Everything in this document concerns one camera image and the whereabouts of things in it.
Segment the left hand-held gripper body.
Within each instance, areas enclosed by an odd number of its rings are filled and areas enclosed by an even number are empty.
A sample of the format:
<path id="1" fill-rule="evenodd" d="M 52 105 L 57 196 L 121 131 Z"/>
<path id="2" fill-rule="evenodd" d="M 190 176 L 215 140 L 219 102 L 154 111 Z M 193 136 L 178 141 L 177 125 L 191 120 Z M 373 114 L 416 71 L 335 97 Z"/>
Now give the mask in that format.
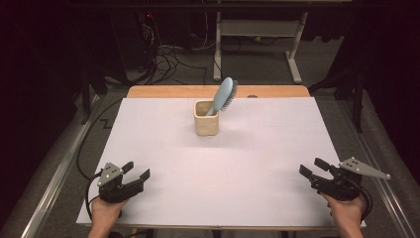
<path id="1" fill-rule="evenodd" d="M 121 168 L 112 163 L 106 163 L 99 182 L 99 196 L 108 203 L 118 203 L 127 200 L 144 191 L 144 181 L 140 178 L 123 184 Z"/>

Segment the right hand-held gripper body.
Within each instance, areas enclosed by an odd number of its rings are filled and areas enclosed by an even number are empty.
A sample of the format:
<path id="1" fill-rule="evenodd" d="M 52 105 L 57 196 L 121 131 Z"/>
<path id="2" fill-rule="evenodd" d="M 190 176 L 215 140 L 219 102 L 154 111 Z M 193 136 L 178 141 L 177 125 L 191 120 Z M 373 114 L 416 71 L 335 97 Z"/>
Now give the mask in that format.
<path id="1" fill-rule="evenodd" d="M 391 179 L 390 174 L 383 173 L 355 158 L 349 158 L 327 170 L 332 178 L 321 178 L 313 175 L 311 187 L 340 201 L 351 201 L 362 193 L 363 176 Z"/>

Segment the beige square cup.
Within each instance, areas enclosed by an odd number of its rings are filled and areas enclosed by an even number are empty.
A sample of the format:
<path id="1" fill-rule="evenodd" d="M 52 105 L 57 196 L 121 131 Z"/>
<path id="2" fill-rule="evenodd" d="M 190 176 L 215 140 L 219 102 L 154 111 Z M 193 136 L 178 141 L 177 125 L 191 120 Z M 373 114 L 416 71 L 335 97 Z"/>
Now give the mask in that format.
<path id="1" fill-rule="evenodd" d="M 208 115 L 213 102 L 197 100 L 193 107 L 195 133 L 198 136 L 215 136 L 219 131 L 219 113 Z"/>

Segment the light blue hairbrush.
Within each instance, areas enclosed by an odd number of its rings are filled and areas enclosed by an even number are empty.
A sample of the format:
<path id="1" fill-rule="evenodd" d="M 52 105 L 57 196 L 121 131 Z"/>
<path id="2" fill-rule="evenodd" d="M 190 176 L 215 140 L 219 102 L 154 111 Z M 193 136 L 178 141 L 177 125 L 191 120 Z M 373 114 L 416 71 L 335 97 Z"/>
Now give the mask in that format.
<path id="1" fill-rule="evenodd" d="M 231 77 L 226 77 L 219 86 L 213 98 L 212 105 L 206 115 L 213 116 L 218 111 L 224 111 L 235 98 L 237 89 L 238 81 L 232 79 Z"/>

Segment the person's right hand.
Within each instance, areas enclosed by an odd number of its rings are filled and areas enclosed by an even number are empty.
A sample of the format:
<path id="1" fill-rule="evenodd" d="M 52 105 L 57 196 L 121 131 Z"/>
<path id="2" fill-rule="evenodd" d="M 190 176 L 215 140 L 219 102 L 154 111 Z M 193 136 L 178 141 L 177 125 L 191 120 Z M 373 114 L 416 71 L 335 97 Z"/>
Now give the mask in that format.
<path id="1" fill-rule="evenodd" d="M 322 193 L 331 209 L 331 216 L 338 227 L 359 227 L 362 222 L 364 204 L 360 198 L 351 201 L 340 201 Z"/>

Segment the person's left hand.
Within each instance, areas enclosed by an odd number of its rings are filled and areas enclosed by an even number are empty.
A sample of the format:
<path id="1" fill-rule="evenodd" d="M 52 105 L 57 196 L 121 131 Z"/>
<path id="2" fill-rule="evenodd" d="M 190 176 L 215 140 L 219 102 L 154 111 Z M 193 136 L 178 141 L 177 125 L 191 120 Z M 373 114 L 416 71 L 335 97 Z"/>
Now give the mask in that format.
<path id="1" fill-rule="evenodd" d="M 111 229 L 126 203 L 127 200 L 118 203 L 108 203 L 100 197 L 95 198 L 92 202 L 92 228 L 100 230 Z"/>

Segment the black tripod stand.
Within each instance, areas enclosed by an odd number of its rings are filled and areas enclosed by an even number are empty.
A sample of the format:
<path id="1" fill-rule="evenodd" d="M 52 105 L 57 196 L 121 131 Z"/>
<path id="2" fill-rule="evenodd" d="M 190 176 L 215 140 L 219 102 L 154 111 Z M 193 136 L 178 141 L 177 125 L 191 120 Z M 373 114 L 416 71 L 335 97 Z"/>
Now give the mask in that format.
<path id="1" fill-rule="evenodd" d="M 105 95 L 108 91 L 108 87 L 105 83 L 104 72 L 97 64 L 86 64 L 82 68 L 80 75 L 83 109 L 82 124 L 86 124 L 91 114 L 90 88 L 93 88 L 98 95 Z"/>
<path id="2" fill-rule="evenodd" d="M 344 69 L 341 72 L 333 73 L 325 79 L 308 87 L 310 93 L 321 88 L 335 87 L 333 93 L 337 100 L 353 100 L 352 121 L 357 131 L 362 130 L 362 109 L 363 109 L 363 89 L 364 78 L 362 72 L 356 67 Z"/>

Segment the aluminium floor rail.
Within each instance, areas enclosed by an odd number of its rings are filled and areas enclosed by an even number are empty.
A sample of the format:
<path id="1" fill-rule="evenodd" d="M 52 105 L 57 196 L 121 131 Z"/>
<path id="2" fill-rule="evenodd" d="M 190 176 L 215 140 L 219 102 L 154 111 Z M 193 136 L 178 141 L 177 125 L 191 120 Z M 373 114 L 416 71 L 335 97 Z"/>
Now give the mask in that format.
<path id="1" fill-rule="evenodd" d="M 19 238 L 39 237 L 71 171 L 76 151 L 90 127 L 90 117 L 97 112 L 101 103 L 102 98 L 99 95 L 93 95 L 88 100 L 90 114 L 85 115 L 81 96 L 76 98 L 77 112 L 75 116 L 56 139 L 24 192 L 24 198 L 31 199 L 33 203 L 26 209 L 31 213 L 31 218 Z"/>
<path id="2" fill-rule="evenodd" d="M 362 152 L 358 158 L 391 176 L 391 179 L 365 178 L 373 197 L 367 234 L 384 238 L 420 238 L 420 185 L 402 162 L 369 104 L 363 112 L 362 131 L 353 122 L 351 106 L 343 101 L 338 104 Z"/>

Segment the white metal stand frame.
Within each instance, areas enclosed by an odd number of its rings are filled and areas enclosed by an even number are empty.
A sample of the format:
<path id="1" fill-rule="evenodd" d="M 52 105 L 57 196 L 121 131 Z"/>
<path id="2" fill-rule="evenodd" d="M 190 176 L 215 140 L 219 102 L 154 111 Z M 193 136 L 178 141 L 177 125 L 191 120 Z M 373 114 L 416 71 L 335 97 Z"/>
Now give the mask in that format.
<path id="1" fill-rule="evenodd" d="M 223 20 L 221 13 L 216 17 L 216 42 L 213 62 L 213 79 L 222 78 L 221 39 L 223 37 L 271 37 L 292 38 L 293 45 L 284 53 L 292 79 L 296 84 L 302 83 L 295 55 L 303 34 L 308 13 L 303 12 L 296 21 L 269 21 L 269 20 Z"/>

